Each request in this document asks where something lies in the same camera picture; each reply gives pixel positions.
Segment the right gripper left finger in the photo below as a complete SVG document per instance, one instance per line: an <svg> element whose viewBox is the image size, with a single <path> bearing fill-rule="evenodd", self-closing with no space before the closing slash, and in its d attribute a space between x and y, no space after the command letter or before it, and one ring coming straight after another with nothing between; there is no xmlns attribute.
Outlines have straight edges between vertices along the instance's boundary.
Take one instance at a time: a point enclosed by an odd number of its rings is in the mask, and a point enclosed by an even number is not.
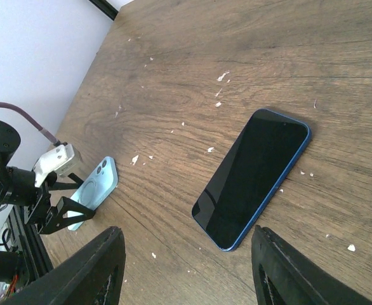
<svg viewBox="0 0 372 305"><path fill-rule="evenodd" d="M3 304L118 304L125 269L122 230L111 226Z"/></svg>

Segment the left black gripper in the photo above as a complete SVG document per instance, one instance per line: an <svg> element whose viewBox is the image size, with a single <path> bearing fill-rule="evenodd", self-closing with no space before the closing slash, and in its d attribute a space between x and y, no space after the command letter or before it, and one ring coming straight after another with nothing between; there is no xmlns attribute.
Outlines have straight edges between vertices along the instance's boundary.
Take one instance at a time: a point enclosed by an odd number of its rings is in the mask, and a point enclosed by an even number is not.
<svg viewBox="0 0 372 305"><path fill-rule="evenodd" d="M79 189L84 180L75 173L68 174L73 183L57 181L57 174L48 175L48 186L37 188L33 204L23 208L23 223L35 226L39 234L53 234L73 224L92 219L95 210L62 196L56 206L51 206L49 191Z"/></svg>

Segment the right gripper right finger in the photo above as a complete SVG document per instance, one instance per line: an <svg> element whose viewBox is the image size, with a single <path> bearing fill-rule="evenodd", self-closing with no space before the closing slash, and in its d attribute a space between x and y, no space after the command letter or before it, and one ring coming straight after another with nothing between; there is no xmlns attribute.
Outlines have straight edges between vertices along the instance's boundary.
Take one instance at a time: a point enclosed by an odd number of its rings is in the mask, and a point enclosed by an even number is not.
<svg viewBox="0 0 372 305"><path fill-rule="evenodd" d="M255 226L251 262L259 304L372 304L268 227Z"/></svg>

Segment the light blue phone case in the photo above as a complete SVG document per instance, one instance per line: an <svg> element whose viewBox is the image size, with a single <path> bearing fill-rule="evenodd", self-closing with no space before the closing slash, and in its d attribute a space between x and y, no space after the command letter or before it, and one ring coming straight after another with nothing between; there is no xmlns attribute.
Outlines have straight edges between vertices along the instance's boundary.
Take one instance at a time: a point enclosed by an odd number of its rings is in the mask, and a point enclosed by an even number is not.
<svg viewBox="0 0 372 305"><path fill-rule="evenodd" d="M84 207L96 210L117 187L118 181L115 161L106 156L70 198Z"/></svg>

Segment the phone with black screen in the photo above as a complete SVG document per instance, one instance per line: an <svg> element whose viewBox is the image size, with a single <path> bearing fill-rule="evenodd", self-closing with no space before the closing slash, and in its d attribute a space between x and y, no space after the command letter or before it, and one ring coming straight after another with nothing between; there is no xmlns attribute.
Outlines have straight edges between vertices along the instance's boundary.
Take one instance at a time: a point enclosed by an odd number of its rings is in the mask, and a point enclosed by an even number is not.
<svg viewBox="0 0 372 305"><path fill-rule="evenodd" d="M308 124L255 111L192 207L192 218L222 251L235 250L311 140Z"/></svg>

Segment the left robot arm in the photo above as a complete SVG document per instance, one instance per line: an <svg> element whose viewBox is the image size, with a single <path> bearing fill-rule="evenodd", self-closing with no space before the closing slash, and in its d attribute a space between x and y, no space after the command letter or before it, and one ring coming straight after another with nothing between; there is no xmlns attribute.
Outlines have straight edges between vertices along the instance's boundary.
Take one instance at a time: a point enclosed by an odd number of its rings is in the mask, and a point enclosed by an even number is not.
<svg viewBox="0 0 372 305"><path fill-rule="evenodd" d="M8 162L21 143L18 132L0 121L0 205L22 208L26 224L35 225L40 234L52 234L78 222L91 219L95 211L78 202L61 197L57 205L51 204L51 191L78 189L83 180L70 173L72 183L57 181L67 154L67 146L60 145L39 158L31 170L8 166Z"/></svg>

